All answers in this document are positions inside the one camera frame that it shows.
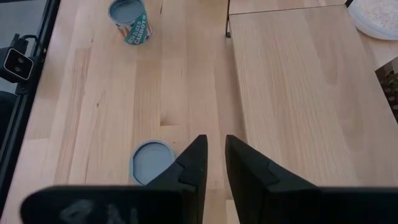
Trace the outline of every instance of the floor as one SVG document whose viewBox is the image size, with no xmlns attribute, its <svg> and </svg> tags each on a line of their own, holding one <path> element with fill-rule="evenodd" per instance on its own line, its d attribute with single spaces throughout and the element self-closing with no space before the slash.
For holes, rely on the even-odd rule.
<svg viewBox="0 0 398 224">
<path fill-rule="evenodd" d="M 8 47 L 15 33 L 37 34 L 47 0 L 0 3 L 0 48 Z M 26 55 L 30 55 L 30 41 Z M 0 78 L 0 91 L 13 93 L 16 84 Z"/>
</svg>

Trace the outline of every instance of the can label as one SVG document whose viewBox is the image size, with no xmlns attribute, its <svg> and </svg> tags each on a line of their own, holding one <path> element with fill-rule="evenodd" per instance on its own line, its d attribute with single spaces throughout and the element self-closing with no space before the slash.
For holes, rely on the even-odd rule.
<svg viewBox="0 0 398 224">
<path fill-rule="evenodd" d="M 128 44 L 142 44 L 152 35 L 152 28 L 148 20 L 147 12 L 142 14 L 132 22 L 116 23 L 124 41 Z"/>
</svg>

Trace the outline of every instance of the wood grain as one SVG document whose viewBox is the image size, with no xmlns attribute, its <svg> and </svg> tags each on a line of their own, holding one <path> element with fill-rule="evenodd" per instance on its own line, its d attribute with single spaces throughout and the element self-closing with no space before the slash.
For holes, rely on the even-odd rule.
<svg viewBox="0 0 398 224">
<path fill-rule="evenodd" d="M 335 6 L 346 0 L 231 0 L 229 14 Z"/>
<path fill-rule="evenodd" d="M 398 184 L 398 125 L 344 5 L 230 21 L 251 146 L 314 184 Z"/>
<path fill-rule="evenodd" d="M 138 144 L 160 139 L 179 155 L 198 134 L 209 143 L 204 219 L 226 223 L 225 135 L 244 137 L 227 1 L 145 0 L 154 33 L 139 46 L 123 42 L 110 2 L 61 2 L 1 223 L 19 223 L 23 198 L 46 186 L 134 184 Z"/>
<path fill-rule="evenodd" d="M 236 212 L 234 200 L 227 200 L 225 203 L 227 224 L 239 224 L 238 213 Z"/>
<path fill-rule="evenodd" d="M 398 40 L 378 40 L 361 31 L 358 33 L 375 71 L 398 57 Z"/>
</svg>

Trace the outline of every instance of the can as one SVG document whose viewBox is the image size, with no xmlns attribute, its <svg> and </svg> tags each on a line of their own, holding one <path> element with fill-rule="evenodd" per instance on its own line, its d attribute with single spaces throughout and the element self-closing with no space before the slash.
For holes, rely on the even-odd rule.
<svg viewBox="0 0 398 224">
<path fill-rule="evenodd" d="M 108 15 L 128 44 L 142 44 L 152 35 L 145 6 L 140 0 L 114 0 Z"/>
</svg>

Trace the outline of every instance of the blue can lid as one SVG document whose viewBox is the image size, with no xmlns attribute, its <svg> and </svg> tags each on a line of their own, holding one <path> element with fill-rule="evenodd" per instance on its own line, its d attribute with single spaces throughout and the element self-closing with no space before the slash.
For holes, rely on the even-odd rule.
<svg viewBox="0 0 398 224">
<path fill-rule="evenodd" d="M 143 12 L 145 7 L 140 0 L 114 0 L 108 8 L 108 15 L 114 22 L 132 22 Z"/>
<path fill-rule="evenodd" d="M 174 161 L 174 152 L 167 143 L 146 141 L 137 147 L 130 158 L 130 176 L 138 184 L 146 185 Z"/>
</svg>

